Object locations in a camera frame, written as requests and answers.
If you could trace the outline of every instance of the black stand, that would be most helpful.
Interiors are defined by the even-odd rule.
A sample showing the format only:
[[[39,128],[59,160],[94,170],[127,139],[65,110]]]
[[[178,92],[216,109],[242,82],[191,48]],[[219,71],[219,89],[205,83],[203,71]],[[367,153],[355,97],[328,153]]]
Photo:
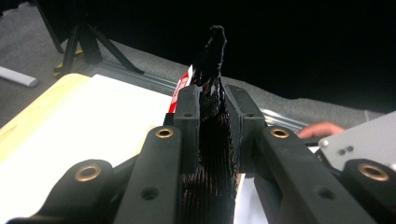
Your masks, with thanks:
[[[130,71],[143,74],[144,71],[135,67],[129,60],[111,43],[96,27],[92,27],[86,18],[86,10],[83,1],[66,0],[70,20],[75,24],[69,40],[67,42],[64,54],[63,69],[61,77],[69,74],[72,70],[74,55],[77,49],[77,43],[81,45],[82,51],[87,59],[87,63],[97,65],[102,61],[102,54],[99,50],[98,39],[119,61]]]

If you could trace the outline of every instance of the yellow edge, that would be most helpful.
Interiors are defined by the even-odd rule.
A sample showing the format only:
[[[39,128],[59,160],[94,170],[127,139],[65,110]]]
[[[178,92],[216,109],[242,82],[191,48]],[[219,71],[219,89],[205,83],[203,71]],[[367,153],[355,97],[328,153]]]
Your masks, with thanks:
[[[60,78],[0,129],[0,163],[18,148],[88,81],[89,77],[69,74]]]

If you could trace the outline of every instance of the finger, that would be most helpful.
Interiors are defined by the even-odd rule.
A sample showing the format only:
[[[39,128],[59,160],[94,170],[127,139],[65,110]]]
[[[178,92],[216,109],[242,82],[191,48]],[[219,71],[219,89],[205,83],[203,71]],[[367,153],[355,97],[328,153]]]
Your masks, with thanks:
[[[340,133],[344,128],[335,125],[329,121],[311,124],[303,129],[301,129],[297,135],[300,138],[310,138],[310,137],[325,137],[331,134]]]

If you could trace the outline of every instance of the white stick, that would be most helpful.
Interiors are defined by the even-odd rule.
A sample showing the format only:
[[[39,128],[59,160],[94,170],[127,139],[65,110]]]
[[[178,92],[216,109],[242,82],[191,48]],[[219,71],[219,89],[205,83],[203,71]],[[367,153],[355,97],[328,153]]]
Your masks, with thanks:
[[[27,87],[35,87],[38,83],[38,80],[35,77],[29,77],[22,73],[6,69],[2,66],[0,66],[0,77],[14,81]]]

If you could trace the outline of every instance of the gray floor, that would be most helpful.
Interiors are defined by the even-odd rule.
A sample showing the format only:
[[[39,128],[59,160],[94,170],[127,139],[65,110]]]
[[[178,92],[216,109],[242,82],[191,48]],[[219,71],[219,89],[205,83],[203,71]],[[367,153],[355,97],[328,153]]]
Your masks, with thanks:
[[[178,79],[188,68],[183,64],[173,63],[140,50],[115,44],[132,63],[146,72],[144,76],[166,80],[165,82],[170,87],[176,85]],[[81,57],[75,62],[74,71],[86,76],[99,73],[165,94],[172,94],[172,88],[152,85],[145,79],[134,76],[123,69],[102,46],[101,50],[104,56],[102,63],[97,66],[89,66]],[[0,78],[0,127],[14,118],[57,81],[51,72],[62,59],[63,55],[56,51],[36,7],[22,4],[18,9],[5,12],[4,17],[0,19],[0,66],[36,77],[39,84],[35,88],[27,88]],[[243,81],[227,77],[224,77],[223,81],[247,90],[260,108],[269,109],[305,123],[329,120],[349,128],[381,116],[381,114],[371,111],[356,110],[308,99],[287,100]]]

